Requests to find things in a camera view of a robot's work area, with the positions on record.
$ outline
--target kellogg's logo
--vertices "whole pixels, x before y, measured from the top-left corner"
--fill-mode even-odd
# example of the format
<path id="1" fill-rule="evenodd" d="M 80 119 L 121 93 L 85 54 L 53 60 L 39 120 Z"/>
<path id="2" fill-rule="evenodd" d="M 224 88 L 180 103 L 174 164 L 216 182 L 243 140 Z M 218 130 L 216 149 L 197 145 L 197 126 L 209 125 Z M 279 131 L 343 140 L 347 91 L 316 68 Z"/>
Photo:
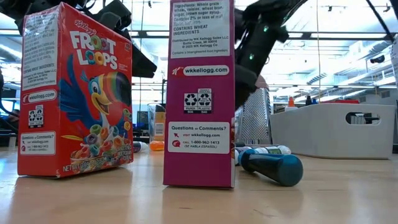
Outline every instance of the kellogg's logo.
<path id="1" fill-rule="evenodd" d="M 77 27 L 82 28 L 83 30 L 85 30 L 86 33 L 89 34 L 89 35 L 97 34 L 97 30 L 88 27 L 88 24 L 83 22 L 83 21 L 81 21 L 81 20 L 75 20 L 75 25 Z"/>
<path id="2" fill-rule="evenodd" d="M 126 51 L 128 51 L 128 52 L 130 52 L 130 50 L 131 50 L 131 44 L 124 44 L 124 49 L 126 50 Z"/>
<path id="3" fill-rule="evenodd" d="M 177 67 L 173 69 L 172 75 L 175 75 L 176 77 L 183 77 L 184 76 L 184 67 Z"/>

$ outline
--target orange object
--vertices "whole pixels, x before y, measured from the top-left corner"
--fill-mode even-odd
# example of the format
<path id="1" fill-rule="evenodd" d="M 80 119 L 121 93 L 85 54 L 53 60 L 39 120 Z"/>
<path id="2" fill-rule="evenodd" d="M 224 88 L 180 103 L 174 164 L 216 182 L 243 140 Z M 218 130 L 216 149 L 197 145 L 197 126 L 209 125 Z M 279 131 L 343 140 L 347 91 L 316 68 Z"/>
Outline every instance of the orange object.
<path id="1" fill-rule="evenodd" d="M 116 148 L 122 146 L 122 139 L 121 139 L 121 137 L 118 136 L 118 137 L 114 138 L 114 139 L 113 139 L 113 145 L 114 145 Z"/>
<path id="2" fill-rule="evenodd" d="M 109 131 L 107 128 L 102 128 L 101 133 L 99 134 L 102 140 L 105 140 L 109 136 Z"/>
<path id="3" fill-rule="evenodd" d="M 289 97 L 289 103 L 288 103 L 287 106 L 288 106 L 288 107 L 295 107 L 295 106 L 294 106 L 293 96 Z"/>
<path id="4" fill-rule="evenodd" d="M 149 143 L 149 148 L 152 151 L 163 151 L 164 150 L 164 142 L 163 141 L 151 141 Z"/>

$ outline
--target white box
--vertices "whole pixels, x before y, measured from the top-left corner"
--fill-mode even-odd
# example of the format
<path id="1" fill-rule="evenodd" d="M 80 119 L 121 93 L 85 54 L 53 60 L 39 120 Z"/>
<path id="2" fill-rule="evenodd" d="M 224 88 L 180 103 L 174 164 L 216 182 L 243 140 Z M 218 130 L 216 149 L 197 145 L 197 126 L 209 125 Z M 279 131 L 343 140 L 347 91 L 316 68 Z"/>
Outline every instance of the white box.
<path id="1" fill-rule="evenodd" d="M 378 114 L 376 124 L 349 124 L 350 112 Z M 388 159 L 395 106 L 321 103 L 271 115 L 274 144 L 294 154 L 335 159 Z"/>

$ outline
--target recycling symbol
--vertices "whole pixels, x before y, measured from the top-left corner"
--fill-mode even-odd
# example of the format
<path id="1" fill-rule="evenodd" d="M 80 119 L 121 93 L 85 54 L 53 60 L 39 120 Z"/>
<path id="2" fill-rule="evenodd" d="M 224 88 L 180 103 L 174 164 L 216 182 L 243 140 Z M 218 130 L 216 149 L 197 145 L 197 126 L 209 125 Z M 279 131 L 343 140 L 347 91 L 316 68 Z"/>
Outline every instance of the recycling symbol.
<path id="1" fill-rule="evenodd" d="M 41 109 L 38 109 L 36 111 L 37 115 L 36 115 L 36 120 L 37 121 L 42 121 L 43 120 L 43 111 Z"/>
<path id="2" fill-rule="evenodd" d="M 29 112 L 29 121 L 34 121 L 36 118 L 35 111 L 30 111 Z"/>
<path id="3" fill-rule="evenodd" d="M 211 103 L 211 95 L 207 93 L 202 93 L 199 98 L 200 106 L 209 106 Z"/>
<path id="4" fill-rule="evenodd" d="M 197 101 L 198 101 L 198 99 L 197 99 L 196 94 L 188 93 L 185 95 L 185 99 L 184 99 L 185 105 L 195 106 Z"/>

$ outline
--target wooden table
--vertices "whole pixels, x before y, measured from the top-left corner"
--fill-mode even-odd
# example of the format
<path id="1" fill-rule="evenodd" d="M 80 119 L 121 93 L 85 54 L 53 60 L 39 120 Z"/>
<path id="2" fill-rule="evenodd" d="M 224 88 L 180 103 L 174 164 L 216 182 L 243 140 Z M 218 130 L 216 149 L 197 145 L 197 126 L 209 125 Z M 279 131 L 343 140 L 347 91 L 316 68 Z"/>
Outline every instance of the wooden table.
<path id="1" fill-rule="evenodd" d="M 302 157 L 304 178 L 290 188 L 238 167 L 234 190 L 163 186 L 163 153 L 134 156 L 121 168 L 50 180 L 18 177 L 15 152 L 0 152 L 0 223 L 398 223 L 397 156 Z"/>

